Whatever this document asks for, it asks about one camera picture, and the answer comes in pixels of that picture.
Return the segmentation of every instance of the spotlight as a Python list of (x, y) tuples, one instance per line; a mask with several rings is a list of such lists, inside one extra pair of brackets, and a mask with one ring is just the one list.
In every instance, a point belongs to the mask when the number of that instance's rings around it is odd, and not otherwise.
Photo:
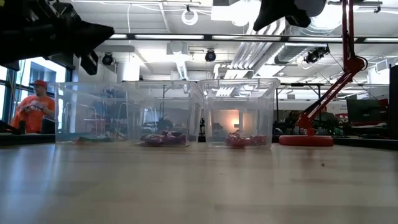
[(102, 63), (104, 65), (111, 65), (113, 62), (112, 53), (105, 53), (105, 56), (102, 58)]
[(216, 60), (216, 53), (214, 53), (214, 50), (207, 50), (205, 60), (207, 62), (214, 62)]
[(317, 47), (314, 50), (309, 50), (307, 56), (304, 58), (304, 61), (307, 63), (315, 63), (323, 58), (325, 55), (330, 53), (329, 46), (326, 47)]

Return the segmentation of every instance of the clear plastic bin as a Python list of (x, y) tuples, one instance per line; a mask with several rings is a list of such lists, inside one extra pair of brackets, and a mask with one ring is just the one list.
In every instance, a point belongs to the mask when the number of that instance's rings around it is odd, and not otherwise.
[(269, 149), (278, 79), (203, 80), (208, 146)]
[(197, 141), (203, 95), (194, 82), (124, 82), (129, 140), (141, 146), (184, 147)]
[(126, 92), (116, 83), (55, 83), (57, 143), (127, 140)]

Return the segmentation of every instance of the computer monitor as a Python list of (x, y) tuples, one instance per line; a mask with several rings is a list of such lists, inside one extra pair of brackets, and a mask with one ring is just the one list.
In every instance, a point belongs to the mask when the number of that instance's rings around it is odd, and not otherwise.
[(379, 100), (347, 100), (348, 120), (352, 125), (386, 123), (386, 108)]

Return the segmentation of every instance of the ceiling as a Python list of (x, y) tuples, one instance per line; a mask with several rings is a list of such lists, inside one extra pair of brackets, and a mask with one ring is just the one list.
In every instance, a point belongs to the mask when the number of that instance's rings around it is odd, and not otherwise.
[[(88, 22), (95, 22), (114, 27), (116, 33), (172, 33), (172, 34), (245, 34), (248, 26), (238, 27), (231, 21), (212, 21), (211, 6), (212, 0), (202, 1), (201, 7), (192, 6), (192, 9), (201, 10), (198, 13), (198, 22), (188, 26), (182, 22), (182, 12), (185, 6), (169, 5), (129, 5), (126, 4), (101, 4), (97, 2), (72, 1), (75, 10), (81, 18)], [(370, 12), (355, 13), (355, 35), (381, 35), (398, 37), (398, 14), (385, 13), (386, 10), (396, 10), (398, 0), (383, 0), (382, 11), (375, 14), (372, 12), (375, 7), (369, 7)], [(332, 35), (341, 35), (341, 27), (337, 27)], [(170, 70), (176, 69), (173, 62), (165, 62), (160, 55), (165, 55), (167, 41), (128, 41), (128, 40), (107, 40), (103, 45), (132, 45), (141, 54), (145, 64), (151, 68), (153, 74), (168, 74)], [(188, 70), (213, 71), (216, 63), (205, 62), (207, 49), (214, 49), (217, 55), (217, 62), (230, 63), (239, 49), (239, 42), (189, 42), (189, 52), (192, 60), (186, 62)], [(356, 45), (357, 55), (361, 55), (371, 62), (378, 62), (388, 57), (398, 56), (396, 45)], [(312, 66), (304, 63), (302, 57), (293, 61), (291, 66), (285, 67), (283, 77), (330, 77), (341, 72), (342, 64), (340, 44), (330, 45), (331, 55)], [(358, 81), (366, 81), (367, 72), (356, 76)]]

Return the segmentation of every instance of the desk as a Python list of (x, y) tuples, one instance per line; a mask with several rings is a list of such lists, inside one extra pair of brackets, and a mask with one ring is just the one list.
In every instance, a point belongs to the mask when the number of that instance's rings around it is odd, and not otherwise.
[(126, 143), (0, 149), (2, 224), (398, 223), (397, 209), (393, 151)]

